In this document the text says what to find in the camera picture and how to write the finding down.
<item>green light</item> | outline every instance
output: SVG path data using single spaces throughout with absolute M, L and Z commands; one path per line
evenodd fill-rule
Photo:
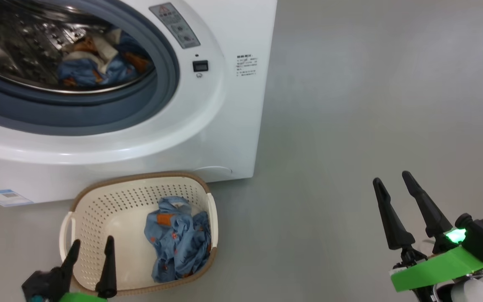
M 460 243 L 465 240 L 465 229 L 455 229 L 447 233 L 448 239 L 454 243 Z

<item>blue cloth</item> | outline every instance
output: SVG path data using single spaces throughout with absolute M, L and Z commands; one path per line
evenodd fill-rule
M 90 59 L 62 61 L 57 69 L 59 83 L 63 84 L 65 79 L 73 78 L 78 87 L 90 87 L 97 85 L 112 85 L 134 80 L 139 76 L 138 71 L 122 56 L 122 54 L 128 52 L 147 59 L 149 63 L 146 66 L 146 70 L 150 70 L 154 67 L 146 50 L 142 48 L 136 39 L 128 35 L 125 31 L 121 31 L 119 44 L 113 45 L 113 48 L 115 48 L 119 54 L 117 54 L 117 56 L 109 63 L 105 74 L 101 73 L 98 70 L 98 65 Z M 93 70 L 102 77 L 101 82 L 96 82 L 96 75 L 93 73 Z
M 150 59 L 150 56 L 146 50 L 144 50 L 144 48 L 134 37 L 128 35 L 125 31 L 120 33 L 119 44 L 113 45 L 113 47 L 120 53 L 134 53 L 152 62 L 152 59 Z
M 159 210 L 146 217 L 144 235 L 158 256 L 152 277 L 163 283 L 190 276 L 206 264 L 210 225 L 205 211 L 191 217 L 191 206 L 182 197 L 164 197 L 158 205 Z
M 93 70 L 102 77 L 96 82 Z M 67 78 L 73 78 L 77 86 L 96 86 L 123 83 L 138 77 L 135 67 L 128 63 L 120 54 L 109 63 L 105 74 L 98 70 L 98 65 L 90 59 L 62 61 L 57 69 L 60 84 Z

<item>perforated basket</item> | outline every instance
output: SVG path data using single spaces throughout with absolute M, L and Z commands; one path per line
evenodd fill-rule
M 146 215 L 158 209 L 162 197 L 182 196 L 194 211 L 206 211 L 210 220 L 211 251 L 206 265 L 193 276 L 169 283 L 151 277 L 156 251 L 144 236 Z M 185 173 L 158 173 L 108 180 L 88 187 L 76 198 L 63 220 L 59 235 L 61 260 L 67 255 L 67 231 L 81 249 L 73 268 L 73 285 L 94 294 L 104 265 L 107 237 L 115 239 L 117 296 L 143 294 L 195 281 L 213 264 L 218 228 L 215 201 L 200 178 Z

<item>power button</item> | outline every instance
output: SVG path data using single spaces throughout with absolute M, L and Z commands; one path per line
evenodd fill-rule
M 208 71 L 208 60 L 193 61 L 193 71 L 199 73 L 201 71 Z

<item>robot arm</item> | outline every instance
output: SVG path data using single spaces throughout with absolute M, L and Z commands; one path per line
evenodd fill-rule
M 117 274 L 115 272 L 115 242 L 112 236 L 107 237 L 105 248 L 106 259 L 100 281 L 96 284 L 98 296 L 80 293 L 69 293 L 73 265 L 79 256 L 81 242 L 75 240 L 67 257 L 60 267 L 49 272 L 35 271 L 22 285 L 21 289 L 27 302 L 106 302 L 117 294 Z
M 468 214 L 458 218 L 455 225 L 465 230 L 464 239 L 455 237 L 456 232 L 446 233 L 452 225 L 441 210 L 410 172 L 404 171 L 402 177 L 420 208 L 426 223 L 426 235 L 433 237 L 435 244 L 431 257 L 412 247 L 414 237 L 397 217 L 383 182 L 375 178 L 374 191 L 387 244 L 392 250 L 402 250 L 402 261 L 391 271 L 395 290 L 410 290 L 420 302 L 483 301 L 483 282 L 478 280 L 483 277 L 483 219 L 473 221 Z M 438 288 L 447 281 L 454 283 Z

